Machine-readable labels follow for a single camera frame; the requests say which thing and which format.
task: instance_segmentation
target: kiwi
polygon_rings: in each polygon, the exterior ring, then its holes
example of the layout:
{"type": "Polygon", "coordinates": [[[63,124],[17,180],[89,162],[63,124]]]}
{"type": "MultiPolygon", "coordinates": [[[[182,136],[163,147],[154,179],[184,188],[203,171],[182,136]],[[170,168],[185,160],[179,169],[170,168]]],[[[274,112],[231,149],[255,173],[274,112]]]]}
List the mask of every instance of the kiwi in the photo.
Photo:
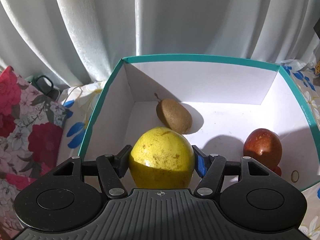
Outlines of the kiwi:
{"type": "Polygon", "coordinates": [[[192,116],[181,104],[173,99],[163,99],[156,107],[157,116],[169,129],[186,134],[192,126],[192,116]]]}

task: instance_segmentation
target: crosshair marking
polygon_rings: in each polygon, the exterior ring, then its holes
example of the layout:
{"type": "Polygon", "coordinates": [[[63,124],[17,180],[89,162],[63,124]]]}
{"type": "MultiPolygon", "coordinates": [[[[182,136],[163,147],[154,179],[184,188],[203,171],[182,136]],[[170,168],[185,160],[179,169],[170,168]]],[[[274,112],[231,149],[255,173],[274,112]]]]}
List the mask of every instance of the crosshair marking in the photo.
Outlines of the crosshair marking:
{"type": "Polygon", "coordinates": [[[159,196],[163,196],[165,193],[163,192],[163,191],[159,191],[159,192],[157,192],[157,195],[159,195],[159,196]]]}

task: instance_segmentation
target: white curtain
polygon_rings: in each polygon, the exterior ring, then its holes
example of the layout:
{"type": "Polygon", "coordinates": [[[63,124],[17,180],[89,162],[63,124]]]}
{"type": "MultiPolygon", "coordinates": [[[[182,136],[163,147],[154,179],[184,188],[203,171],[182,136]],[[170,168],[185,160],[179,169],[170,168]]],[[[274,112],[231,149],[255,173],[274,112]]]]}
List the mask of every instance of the white curtain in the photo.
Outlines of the white curtain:
{"type": "Polygon", "coordinates": [[[320,0],[0,0],[0,66],[61,88],[122,57],[200,53],[315,62],[320,0]]]}

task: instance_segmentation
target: red flower print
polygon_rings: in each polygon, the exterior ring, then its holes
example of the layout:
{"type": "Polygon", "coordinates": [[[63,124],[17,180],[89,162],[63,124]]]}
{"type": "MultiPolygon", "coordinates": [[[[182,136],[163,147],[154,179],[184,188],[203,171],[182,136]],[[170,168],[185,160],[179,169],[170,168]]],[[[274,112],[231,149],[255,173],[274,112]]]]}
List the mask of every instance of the red flower print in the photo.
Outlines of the red flower print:
{"type": "Polygon", "coordinates": [[[12,67],[7,67],[0,75],[0,113],[11,114],[12,106],[20,102],[21,89],[12,67]]]}
{"type": "Polygon", "coordinates": [[[33,178],[22,177],[15,174],[7,174],[5,178],[9,184],[15,185],[18,190],[23,190],[25,187],[29,186],[36,180],[33,178]]]}
{"type": "Polygon", "coordinates": [[[41,163],[41,172],[40,175],[43,176],[44,174],[46,174],[47,172],[51,171],[51,169],[45,165],[45,163],[41,163]]]}
{"type": "Polygon", "coordinates": [[[62,128],[53,123],[35,124],[29,140],[29,151],[33,152],[33,160],[45,163],[50,169],[56,166],[62,128]]]}
{"type": "Polygon", "coordinates": [[[0,114],[0,136],[8,137],[10,133],[16,128],[14,117],[12,115],[0,114]]]}

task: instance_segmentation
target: red fruit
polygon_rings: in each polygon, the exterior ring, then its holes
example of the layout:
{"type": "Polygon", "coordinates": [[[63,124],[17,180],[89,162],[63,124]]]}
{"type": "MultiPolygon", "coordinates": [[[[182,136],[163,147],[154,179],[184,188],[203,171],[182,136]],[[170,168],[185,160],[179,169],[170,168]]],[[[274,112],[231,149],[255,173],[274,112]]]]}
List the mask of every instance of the red fruit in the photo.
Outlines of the red fruit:
{"type": "Polygon", "coordinates": [[[281,160],[281,142],[268,129],[254,130],[244,143],[243,156],[254,158],[268,169],[273,170],[281,160]]]}
{"type": "Polygon", "coordinates": [[[280,177],[281,177],[281,175],[282,175],[282,171],[281,171],[281,169],[280,169],[279,166],[277,166],[277,167],[273,170],[273,172],[274,172],[275,174],[277,174],[278,176],[280,176],[280,177]]]}

